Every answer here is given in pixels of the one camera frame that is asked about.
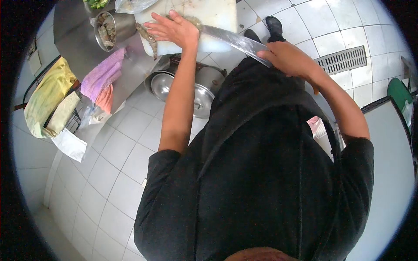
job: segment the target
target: knife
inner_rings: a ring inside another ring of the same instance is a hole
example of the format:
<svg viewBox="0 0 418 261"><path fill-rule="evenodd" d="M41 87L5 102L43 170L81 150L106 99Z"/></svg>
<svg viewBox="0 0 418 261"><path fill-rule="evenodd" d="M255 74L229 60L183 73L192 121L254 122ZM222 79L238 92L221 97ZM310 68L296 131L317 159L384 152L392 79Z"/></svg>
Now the knife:
<svg viewBox="0 0 418 261"><path fill-rule="evenodd" d="M267 67L272 66L271 62L257 56L258 51L269 51L269 48L262 43L251 40L237 33L233 33L210 25L203 25L202 32L218 40L226 42L230 46L246 53Z"/></svg>

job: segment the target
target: stainless steel counter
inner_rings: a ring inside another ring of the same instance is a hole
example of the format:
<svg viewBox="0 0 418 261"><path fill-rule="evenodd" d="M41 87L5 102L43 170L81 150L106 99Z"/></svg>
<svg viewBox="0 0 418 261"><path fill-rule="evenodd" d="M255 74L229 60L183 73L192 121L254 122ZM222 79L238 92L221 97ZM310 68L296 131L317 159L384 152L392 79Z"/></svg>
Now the stainless steel counter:
<svg viewBox="0 0 418 261"><path fill-rule="evenodd" d="M106 9L113 9L109 4ZM113 52L103 51L96 42L94 28L81 0L61 0L54 13L54 42L74 75L82 81L84 77ZM140 36L136 33L114 50L126 47L127 55L122 62L122 76L113 83L113 114L127 97L151 73L157 61L144 51Z"/></svg>

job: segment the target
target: cutting board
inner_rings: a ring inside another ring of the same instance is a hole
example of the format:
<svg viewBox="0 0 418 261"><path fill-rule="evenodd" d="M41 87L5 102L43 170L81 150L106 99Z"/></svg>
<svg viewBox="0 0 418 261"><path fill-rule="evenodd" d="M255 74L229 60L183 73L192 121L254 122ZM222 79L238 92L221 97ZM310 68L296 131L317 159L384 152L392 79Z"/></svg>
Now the cutting board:
<svg viewBox="0 0 418 261"><path fill-rule="evenodd" d="M135 14L137 23L155 21L151 13L165 16L171 9L181 15L194 16L203 25L211 25L231 32L237 32L237 0L159 0L154 5ZM150 44L143 38L145 52L153 56ZM199 52L227 52L231 46L204 33L199 39ZM158 55L181 53L181 48L172 42L158 41Z"/></svg>

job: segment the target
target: drain grate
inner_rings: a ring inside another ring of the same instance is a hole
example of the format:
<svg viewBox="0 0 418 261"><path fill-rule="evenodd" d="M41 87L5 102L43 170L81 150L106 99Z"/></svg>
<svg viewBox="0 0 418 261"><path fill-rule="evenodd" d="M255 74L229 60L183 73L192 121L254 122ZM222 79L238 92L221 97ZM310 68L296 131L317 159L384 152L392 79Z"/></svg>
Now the drain grate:
<svg viewBox="0 0 418 261"><path fill-rule="evenodd" d="M366 66L364 46L354 47L341 52L319 57L315 61L328 75Z"/></svg>

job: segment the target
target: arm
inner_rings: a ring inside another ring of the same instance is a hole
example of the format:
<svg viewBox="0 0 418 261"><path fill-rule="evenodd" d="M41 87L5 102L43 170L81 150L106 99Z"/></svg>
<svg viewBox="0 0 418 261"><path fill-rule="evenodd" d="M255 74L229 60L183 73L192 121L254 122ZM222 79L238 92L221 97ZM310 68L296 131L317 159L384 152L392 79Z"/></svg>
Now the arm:
<svg viewBox="0 0 418 261"><path fill-rule="evenodd" d="M350 137L370 139L366 119L354 100L308 55L289 42L268 43L270 51L257 55L269 60L288 76L301 77L319 90L334 113L344 141Z"/></svg>
<svg viewBox="0 0 418 261"><path fill-rule="evenodd" d="M170 87L164 108L163 125L158 151L175 150L183 154L189 144L194 105L194 76L199 30L174 10L173 21L156 13L151 16L158 23L145 23L149 33L158 35L157 41L171 41L181 47L181 60Z"/></svg>

